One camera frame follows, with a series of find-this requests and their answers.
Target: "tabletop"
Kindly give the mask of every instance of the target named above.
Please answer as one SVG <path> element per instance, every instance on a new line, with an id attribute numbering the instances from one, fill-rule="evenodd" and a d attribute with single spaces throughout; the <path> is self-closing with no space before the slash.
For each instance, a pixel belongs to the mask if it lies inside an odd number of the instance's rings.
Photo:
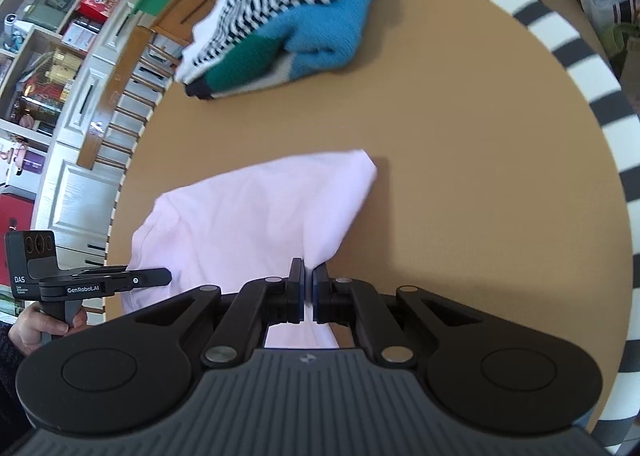
<path id="1" fill-rule="evenodd" d="M 124 177 L 108 263 L 128 263 L 163 192 L 352 148 L 378 179 L 330 273 L 424 287 L 578 344 L 604 378 L 590 426 L 608 421 L 596 429 L 615 444 L 610 430 L 638 411 L 625 396 L 640 393 L 628 189 L 640 125 L 602 60 L 537 0 L 373 0 L 343 70 L 213 102 L 174 84 Z"/>

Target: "red door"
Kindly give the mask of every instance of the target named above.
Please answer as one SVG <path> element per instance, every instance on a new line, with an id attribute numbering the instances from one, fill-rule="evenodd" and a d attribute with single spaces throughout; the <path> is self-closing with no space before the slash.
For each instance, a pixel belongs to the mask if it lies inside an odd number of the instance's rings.
<path id="1" fill-rule="evenodd" d="M 11 286 L 9 270 L 6 267 L 4 234 L 11 230 L 29 230 L 31 228 L 31 214 L 33 214 L 33 202 L 31 200 L 26 200 L 13 194 L 0 194 L 0 233 L 2 233 L 2 246 L 0 247 L 0 285 Z"/>

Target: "handheld device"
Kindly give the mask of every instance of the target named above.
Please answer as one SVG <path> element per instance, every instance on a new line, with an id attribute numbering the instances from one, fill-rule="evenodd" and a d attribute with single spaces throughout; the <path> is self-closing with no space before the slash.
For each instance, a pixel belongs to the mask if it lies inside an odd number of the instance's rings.
<path id="1" fill-rule="evenodd" d="M 50 343 L 20 366 L 31 456 L 605 456 L 581 348 L 418 287 L 289 277 L 203 285 Z M 268 328 L 347 325 L 354 347 L 267 349 Z"/>
<path id="2" fill-rule="evenodd" d="M 108 297 L 171 282 L 167 269 L 128 271 L 127 267 L 61 270 L 52 231 L 10 231 L 4 236 L 7 267 L 15 299 L 39 301 L 40 309 L 73 326 L 83 299 Z M 43 334 L 47 343 L 50 334 Z"/>

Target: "gray textured handle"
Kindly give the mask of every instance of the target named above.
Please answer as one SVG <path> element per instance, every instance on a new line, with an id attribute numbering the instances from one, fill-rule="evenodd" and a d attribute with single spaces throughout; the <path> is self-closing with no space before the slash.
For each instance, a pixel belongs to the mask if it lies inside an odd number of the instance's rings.
<path id="1" fill-rule="evenodd" d="M 374 366 L 360 349 L 263 349 L 256 350 L 242 366 L 207 372 L 179 410 L 137 433 L 81 439 L 40 430 L 15 454 L 604 456 L 608 453 L 577 427 L 530 439 L 476 431 L 438 409 L 411 373 Z"/>
<path id="2" fill-rule="evenodd" d="M 65 301 L 65 322 L 69 328 L 74 325 L 74 317 L 78 314 L 82 306 L 82 300 Z M 53 336 L 50 333 L 43 332 L 41 335 L 42 344 L 48 344 L 52 341 Z"/>

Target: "stack of folded clothes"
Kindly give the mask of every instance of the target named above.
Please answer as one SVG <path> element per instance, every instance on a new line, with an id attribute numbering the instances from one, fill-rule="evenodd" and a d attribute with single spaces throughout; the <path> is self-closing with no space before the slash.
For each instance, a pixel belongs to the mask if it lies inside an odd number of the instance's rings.
<path id="1" fill-rule="evenodd" d="M 219 98 L 346 65 L 370 0 L 218 0 L 193 28 L 176 79 Z"/>

